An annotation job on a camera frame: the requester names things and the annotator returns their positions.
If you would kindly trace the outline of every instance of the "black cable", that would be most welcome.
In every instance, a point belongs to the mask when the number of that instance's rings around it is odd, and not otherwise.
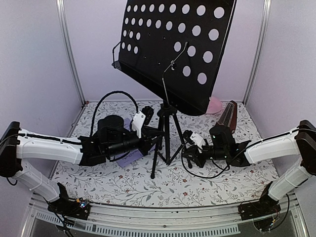
[[[228,169],[226,169],[227,166],[226,166],[226,168],[223,169],[223,168],[220,167],[218,164],[216,164],[214,160],[212,160],[212,162],[213,162],[213,164],[214,164],[217,168],[219,168],[220,170],[228,171],[228,170],[231,169],[231,166],[230,166],[230,165],[228,165]]]
[[[138,113],[138,105],[135,101],[135,99],[130,95],[128,94],[127,92],[125,91],[120,91],[120,90],[117,90],[117,91],[112,91],[108,94],[106,94],[105,96],[102,97],[102,99],[99,101],[99,103],[97,104],[97,106],[95,107],[95,110],[93,112],[93,117],[92,117],[92,124],[91,124],[91,129],[90,129],[90,137],[93,135],[93,127],[94,127],[94,120],[95,120],[95,116],[97,114],[97,111],[98,111],[98,108],[99,106],[101,105],[101,103],[105,100],[105,98],[107,98],[108,96],[110,95],[113,95],[113,94],[123,94],[123,95],[126,95],[128,98],[131,99],[131,101],[134,103],[135,107],[136,107],[136,112]]]
[[[213,176],[213,177],[203,177],[203,176],[199,176],[199,175],[197,175],[197,174],[193,174],[192,172],[190,172],[190,171],[186,168],[186,166],[184,165],[184,162],[183,162],[183,151],[184,151],[184,148],[185,148],[185,146],[186,146],[187,143],[188,143],[188,142],[186,142],[184,145],[182,145],[182,149],[181,149],[181,163],[182,163],[183,168],[184,168],[189,174],[191,174],[191,175],[193,175],[193,176],[195,176],[195,177],[198,177],[198,178],[202,178],[202,179],[214,179],[214,178],[220,176],[221,174],[223,174],[223,173],[225,172],[225,169],[227,168],[227,166],[226,166],[226,168],[225,168],[224,170],[222,170],[221,172],[219,172],[217,175],[215,175],[215,176]]]
[[[275,230],[276,228],[280,227],[280,226],[284,223],[284,221],[285,221],[285,219],[286,219],[286,217],[287,217],[287,215],[288,215],[288,213],[289,213],[289,211],[290,211],[290,197],[288,196],[288,194],[286,194],[286,196],[287,196],[287,202],[288,202],[288,204],[287,204],[287,210],[286,210],[285,216],[284,216],[284,218],[282,219],[282,221],[281,221],[277,226],[272,227],[271,229],[266,229],[266,230],[261,231],[261,232],[270,232],[270,231],[273,231],[273,230]]]
[[[126,156],[128,156],[129,153],[130,153],[130,152],[127,152],[127,153],[125,153],[123,156],[120,156],[119,158],[111,159],[110,162],[115,162],[115,161],[118,161],[118,160],[120,160],[120,159],[123,159],[123,158],[125,158]]]
[[[47,203],[47,205],[50,207],[50,209],[53,211],[53,213],[55,214],[55,216],[56,216],[56,217],[59,219],[59,221],[63,224],[63,227],[64,227],[63,231],[64,231],[65,235],[67,235],[68,237],[74,237],[73,234],[70,232],[70,229],[67,227],[67,225],[66,225],[66,223],[65,223],[65,220],[62,220],[62,219],[60,218],[60,216],[58,216],[58,214],[57,214],[56,211],[55,211],[55,208],[53,208],[53,207],[50,205],[50,203],[49,203],[46,199],[44,199],[44,200],[46,201],[46,203]]]
[[[18,181],[17,181],[17,180],[15,180],[15,183],[11,183],[11,181],[9,180],[9,178],[7,178],[6,180],[7,180],[8,183],[9,183],[10,185],[12,185],[12,186],[15,186],[15,185],[18,184]]]

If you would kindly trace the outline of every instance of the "white plastic part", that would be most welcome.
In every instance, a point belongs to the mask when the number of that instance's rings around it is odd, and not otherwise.
[[[29,132],[22,129],[21,133],[40,135],[44,137],[52,137],[48,135],[41,135]],[[18,159],[24,158],[40,158],[49,160],[61,160],[72,164],[79,164],[82,158],[82,145],[73,145],[63,143],[61,140],[68,140],[72,142],[80,142],[78,138],[54,137],[60,141],[46,140],[33,137],[18,136],[20,144],[16,148],[16,157]]]
[[[279,179],[273,181],[269,188],[269,197],[275,201],[281,200],[285,194],[300,186],[304,181],[312,177],[310,173],[301,166],[300,158]]]
[[[282,156],[299,155],[300,150],[297,146],[296,140],[294,139],[297,134],[298,132],[294,132],[289,135],[264,141],[258,145],[248,148],[244,154],[250,164]]]
[[[202,153],[202,146],[205,146],[206,143],[201,135],[199,135],[196,132],[193,132],[190,139],[194,142],[195,145],[197,145],[200,149],[198,150],[200,153]]]
[[[136,131],[138,138],[142,138],[142,127],[145,122],[146,116],[139,111],[135,114],[132,123],[132,130]]]
[[[56,182],[49,180],[36,170],[27,160],[21,161],[23,170],[18,171],[12,179],[15,179],[29,187],[30,191],[44,197],[48,202],[59,199],[59,187]]]

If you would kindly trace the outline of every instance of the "patterned mat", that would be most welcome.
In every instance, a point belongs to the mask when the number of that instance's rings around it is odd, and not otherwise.
[[[152,106],[155,115],[150,126],[158,126],[159,102],[139,102],[139,107]],[[90,103],[81,116],[73,136],[88,136],[96,103]],[[119,115],[132,119],[135,108],[129,102],[103,103],[96,120],[107,115]],[[219,115],[190,117],[178,113],[182,131],[192,130],[202,134],[210,143],[209,129],[215,125]],[[171,154],[180,145],[176,127],[170,125]],[[260,135],[243,104],[238,105],[237,142],[260,139]],[[185,207],[229,204],[257,199],[264,185],[278,177],[272,161],[263,161],[246,168],[231,169],[216,179],[199,179],[188,174],[178,156],[170,166],[158,158],[156,178],[150,179],[154,153],[143,157],[125,168],[114,163],[94,167],[79,167],[59,162],[52,180],[67,188],[73,198],[83,197],[94,202],[147,207]],[[217,161],[222,168],[224,161]],[[193,164],[191,172],[201,176],[214,176],[218,170],[212,162],[203,169]]]

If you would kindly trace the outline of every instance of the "purple cloth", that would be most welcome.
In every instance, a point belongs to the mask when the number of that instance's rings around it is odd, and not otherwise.
[[[124,128],[126,128],[127,130],[129,130],[129,124],[130,124],[130,119],[129,118],[126,118],[124,119]],[[134,151],[131,151],[129,153],[129,155],[123,159],[120,159],[117,161],[117,164],[124,168],[126,167],[127,165],[131,164],[132,162],[140,159],[141,157],[143,157],[143,155],[139,152],[139,150],[134,150]]]

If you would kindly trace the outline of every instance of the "white enclosure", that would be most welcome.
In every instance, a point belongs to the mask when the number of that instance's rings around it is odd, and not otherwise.
[[[11,121],[19,121],[36,133],[67,136],[83,99],[98,101],[113,90],[137,100],[159,99],[111,66],[126,3],[0,0],[0,134]],[[271,11],[267,19],[264,6],[266,13]],[[315,16],[313,0],[237,0],[213,95],[243,102],[253,72],[245,106],[263,138],[288,131],[303,119],[316,124]],[[266,20],[267,31],[261,35]],[[279,175],[296,159],[274,160]],[[47,176],[54,167],[52,161],[31,163]],[[316,233],[315,181],[311,178],[296,190],[311,236]],[[20,236],[32,193],[22,184],[10,186],[4,178],[0,186],[0,236]]]

